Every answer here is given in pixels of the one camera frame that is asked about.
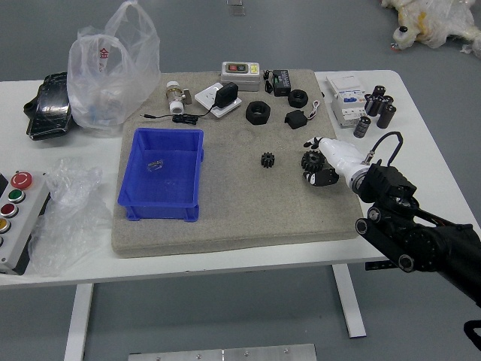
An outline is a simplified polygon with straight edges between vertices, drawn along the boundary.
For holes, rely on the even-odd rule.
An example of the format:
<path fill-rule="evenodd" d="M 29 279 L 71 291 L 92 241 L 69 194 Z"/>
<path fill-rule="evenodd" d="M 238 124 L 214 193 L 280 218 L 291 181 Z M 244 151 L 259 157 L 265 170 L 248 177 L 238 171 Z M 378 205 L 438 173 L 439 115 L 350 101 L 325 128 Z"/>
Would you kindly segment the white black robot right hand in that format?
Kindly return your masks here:
<path fill-rule="evenodd" d="M 369 165 L 353 144 L 337 139 L 314 137 L 309 139 L 304 147 L 318 149 L 325 157 L 327 163 L 334 168 L 334 171 L 345 178 L 346 185 L 357 192 Z"/>

